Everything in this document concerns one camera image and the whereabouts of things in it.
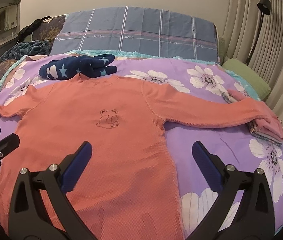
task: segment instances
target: orange shirt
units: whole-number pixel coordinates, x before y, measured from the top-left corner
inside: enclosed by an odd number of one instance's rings
[[[218,104],[167,84],[116,75],[87,79],[78,74],[38,90],[29,86],[24,96],[0,106],[1,116],[21,117],[16,129],[20,146],[3,159],[0,172],[0,221],[7,229],[21,168],[45,170],[89,141],[91,160],[67,197],[94,235],[99,240],[184,239],[164,122],[228,127],[269,118],[261,109],[251,98]],[[43,199],[61,228],[46,194]]]

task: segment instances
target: purple floral bedsheet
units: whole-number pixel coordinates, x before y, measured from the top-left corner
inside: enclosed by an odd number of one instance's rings
[[[37,88],[51,84],[38,76],[39,68],[54,59],[68,55],[55,55],[37,61],[23,62],[18,66],[18,79],[0,92],[0,104],[8,104],[23,95],[28,85]],[[225,104],[221,91],[244,88],[217,65],[205,65],[178,59],[123,59],[113,63],[117,75],[144,79],[160,84],[169,83],[183,93]],[[1,118],[0,139],[14,132],[18,117]],[[192,144],[200,140],[208,151],[218,155],[225,164],[233,164],[238,170],[265,171],[275,207],[276,229],[283,224],[283,144],[277,147],[267,141],[254,138],[245,125],[223,129],[199,129],[167,122],[167,147],[176,163],[180,204],[184,233],[187,237],[207,214],[217,198],[210,190],[196,162],[192,158]],[[241,194],[238,194],[221,229],[228,227],[238,209]]]

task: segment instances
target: metal bolt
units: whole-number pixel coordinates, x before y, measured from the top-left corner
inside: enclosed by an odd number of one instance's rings
[[[264,174],[264,170],[261,169],[261,168],[258,168],[257,169],[257,173],[260,174],[260,175],[263,175]]]
[[[27,168],[22,168],[21,170],[20,170],[20,174],[25,174],[27,172]]]
[[[55,171],[57,168],[58,168],[57,164],[52,164],[52,165],[49,166],[50,171]]]
[[[229,165],[226,166],[226,169],[227,169],[228,171],[234,171],[234,170],[235,170],[235,166],[229,164]]]

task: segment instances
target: pink folded cloth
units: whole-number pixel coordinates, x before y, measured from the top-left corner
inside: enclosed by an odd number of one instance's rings
[[[236,90],[228,89],[228,93],[233,98],[235,98],[237,101],[241,101],[246,98],[244,94]],[[256,123],[256,128],[258,132],[267,134],[275,138],[276,140],[282,142],[283,141],[283,126],[281,122],[279,121],[278,116],[275,115],[274,112],[271,111],[265,103],[263,104],[263,110],[265,111],[265,113],[270,115],[272,119],[270,120],[270,122],[266,121],[263,118],[255,119],[254,122]]]

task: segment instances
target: teal crumpled blanket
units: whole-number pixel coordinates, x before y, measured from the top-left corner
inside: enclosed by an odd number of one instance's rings
[[[0,63],[7,59],[21,59],[22,56],[49,55],[49,41],[20,42],[0,57]]]

